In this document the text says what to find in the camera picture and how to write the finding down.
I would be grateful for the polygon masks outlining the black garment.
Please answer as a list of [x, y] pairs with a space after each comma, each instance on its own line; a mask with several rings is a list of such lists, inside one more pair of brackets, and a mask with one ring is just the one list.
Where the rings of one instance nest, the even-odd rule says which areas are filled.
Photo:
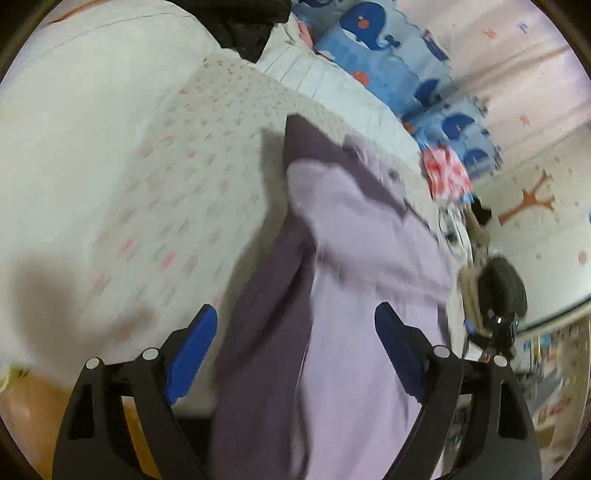
[[276, 24], [290, 18], [290, 0], [177, 0], [224, 49], [256, 63]]

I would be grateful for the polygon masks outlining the red white patterned cloth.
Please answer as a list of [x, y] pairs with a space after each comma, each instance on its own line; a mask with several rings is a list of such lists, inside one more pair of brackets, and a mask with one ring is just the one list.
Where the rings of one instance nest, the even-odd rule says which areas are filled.
[[424, 149], [422, 168], [435, 201], [455, 201], [472, 192], [473, 185], [467, 170], [450, 146]]

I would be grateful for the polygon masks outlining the lilac and purple garment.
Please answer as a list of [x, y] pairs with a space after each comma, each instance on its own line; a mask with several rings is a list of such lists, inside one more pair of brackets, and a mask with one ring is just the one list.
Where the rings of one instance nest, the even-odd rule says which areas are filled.
[[450, 258], [355, 139], [300, 115], [283, 141], [287, 216], [242, 288], [216, 359], [216, 479], [380, 479], [420, 410], [377, 334], [389, 303], [449, 340]]

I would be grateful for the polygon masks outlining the cherry print bed sheet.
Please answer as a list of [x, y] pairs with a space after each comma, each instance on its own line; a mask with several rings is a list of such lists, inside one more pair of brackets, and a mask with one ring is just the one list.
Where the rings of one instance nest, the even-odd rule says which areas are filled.
[[104, 358], [158, 345], [204, 304], [228, 319], [287, 213], [291, 114], [335, 143], [355, 133], [317, 99], [224, 55], [206, 58], [148, 128], [95, 244], [81, 313]]

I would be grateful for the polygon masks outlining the blue whale print pillow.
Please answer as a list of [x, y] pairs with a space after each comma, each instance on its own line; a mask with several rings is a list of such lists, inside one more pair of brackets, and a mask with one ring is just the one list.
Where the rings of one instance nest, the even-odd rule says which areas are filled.
[[460, 89], [445, 50], [393, 1], [295, 1], [293, 11], [318, 53], [388, 106], [420, 146], [451, 147], [472, 179], [500, 167], [486, 106]]

